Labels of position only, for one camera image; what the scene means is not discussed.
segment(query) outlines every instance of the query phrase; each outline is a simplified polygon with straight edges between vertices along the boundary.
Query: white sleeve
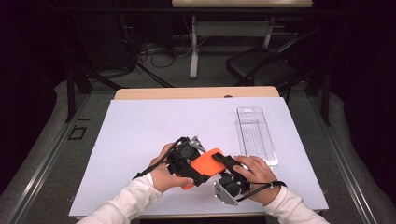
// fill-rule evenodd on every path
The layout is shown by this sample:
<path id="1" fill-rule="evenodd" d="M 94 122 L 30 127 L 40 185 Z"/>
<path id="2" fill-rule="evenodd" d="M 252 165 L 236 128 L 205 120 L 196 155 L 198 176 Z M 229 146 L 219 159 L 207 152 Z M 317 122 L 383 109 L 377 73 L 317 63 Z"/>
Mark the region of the white sleeve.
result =
<path id="1" fill-rule="evenodd" d="M 264 206 L 264 211 L 273 217 L 277 217 L 280 224 L 329 223 L 324 217 L 308 208 L 300 196 L 283 186 L 276 198 L 270 204 Z"/>
<path id="2" fill-rule="evenodd" d="M 162 196 L 163 194 L 154 188 L 151 174 L 147 174 L 133 180 L 119 195 L 100 205 L 78 224 L 129 224 Z"/>

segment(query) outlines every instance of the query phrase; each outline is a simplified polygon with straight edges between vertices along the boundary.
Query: orange piece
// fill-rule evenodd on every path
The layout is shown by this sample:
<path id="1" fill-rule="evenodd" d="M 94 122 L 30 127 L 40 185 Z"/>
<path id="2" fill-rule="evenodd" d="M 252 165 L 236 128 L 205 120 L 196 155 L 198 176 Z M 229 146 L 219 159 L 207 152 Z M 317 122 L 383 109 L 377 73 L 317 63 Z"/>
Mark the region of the orange piece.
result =
<path id="1" fill-rule="evenodd" d="M 212 155 L 218 152 L 221 155 L 223 155 L 221 150 L 218 148 L 213 148 L 207 151 L 206 153 L 202 154 L 200 157 L 195 159 L 191 163 L 191 167 L 194 168 L 201 175 L 213 176 L 223 172 L 226 169 L 226 167 L 221 162 L 216 161 L 215 159 L 212 158 Z M 193 186 L 194 185 L 191 184 L 183 187 L 183 189 L 190 189 Z"/>

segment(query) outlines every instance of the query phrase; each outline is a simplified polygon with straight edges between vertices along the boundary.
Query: transparent plastic tray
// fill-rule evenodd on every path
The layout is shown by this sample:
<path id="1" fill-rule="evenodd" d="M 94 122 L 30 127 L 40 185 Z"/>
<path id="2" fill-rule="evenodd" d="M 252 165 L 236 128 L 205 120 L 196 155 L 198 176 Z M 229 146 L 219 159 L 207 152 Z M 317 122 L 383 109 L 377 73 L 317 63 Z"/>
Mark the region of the transparent plastic tray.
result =
<path id="1" fill-rule="evenodd" d="M 278 160 L 260 107 L 238 107 L 236 130 L 242 155 L 261 157 L 274 169 Z"/>

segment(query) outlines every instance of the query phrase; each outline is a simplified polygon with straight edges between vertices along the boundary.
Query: hand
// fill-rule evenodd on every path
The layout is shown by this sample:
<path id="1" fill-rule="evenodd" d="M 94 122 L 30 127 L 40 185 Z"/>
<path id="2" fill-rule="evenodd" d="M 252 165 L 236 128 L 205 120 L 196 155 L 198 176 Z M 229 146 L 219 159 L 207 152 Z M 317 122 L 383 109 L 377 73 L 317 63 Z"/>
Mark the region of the hand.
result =
<path id="1" fill-rule="evenodd" d="M 149 166 L 159 161 L 170 146 L 172 146 L 172 144 L 165 145 L 163 147 L 163 150 L 161 151 L 161 154 L 157 158 L 153 159 Z M 158 165 L 153 171 L 151 171 L 151 176 L 154 182 L 154 188 L 162 193 L 172 187 L 184 187 L 194 182 L 193 179 L 189 177 L 179 177 L 171 175 L 164 162 Z"/>
<path id="2" fill-rule="evenodd" d="M 260 157 L 250 156 L 237 156 L 234 159 L 238 162 L 245 164 L 248 168 L 245 169 L 242 166 L 234 166 L 233 169 L 244 176 L 247 181 L 252 183 L 271 183 L 273 181 L 277 181 L 276 176 L 268 167 L 267 163 L 262 160 Z M 252 184 L 250 191 L 244 193 L 244 195 L 249 192 L 258 189 L 262 185 L 260 184 Z M 273 187 L 272 189 L 263 189 L 256 194 L 253 194 L 249 197 L 250 200 L 253 200 L 258 203 L 262 203 L 263 205 L 268 205 L 271 203 L 277 194 L 280 192 L 280 186 Z"/>

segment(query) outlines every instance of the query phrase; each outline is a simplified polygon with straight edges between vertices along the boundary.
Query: table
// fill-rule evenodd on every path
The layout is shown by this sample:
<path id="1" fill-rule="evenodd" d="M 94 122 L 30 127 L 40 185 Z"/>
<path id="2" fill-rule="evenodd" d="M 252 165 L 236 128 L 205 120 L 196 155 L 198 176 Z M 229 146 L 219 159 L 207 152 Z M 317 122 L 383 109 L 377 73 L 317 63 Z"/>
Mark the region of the table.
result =
<path id="1" fill-rule="evenodd" d="M 312 0 L 173 0 L 174 7 L 311 7 Z M 192 55 L 190 78 L 198 76 L 198 35 L 264 36 L 267 49 L 273 31 L 274 18 L 269 21 L 197 21 L 192 16 Z"/>
<path id="2" fill-rule="evenodd" d="M 272 139 L 279 158 L 274 170 L 278 178 L 312 209 L 328 209 L 289 110 L 276 88 L 128 89 L 119 90 L 110 104 L 69 216 L 84 217 L 114 197 L 147 167 L 164 144 L 180 136 L 197 134 L 206 150 L 218 147 L 227 155 L 240 154 L 234 110 L 237 105 L 250 104 L 263 107 L 270 133 L 277 136 Z M 220 128 L 224 125 L 231 128 Z M 298 174 L 304 174 L 304 181 Z M 199 188 L 169 189 L 139 218 L 263 215 L 262 207 L 250 200 L 238 206 L 222 204 L 214 197 L 212 178 Z"/>

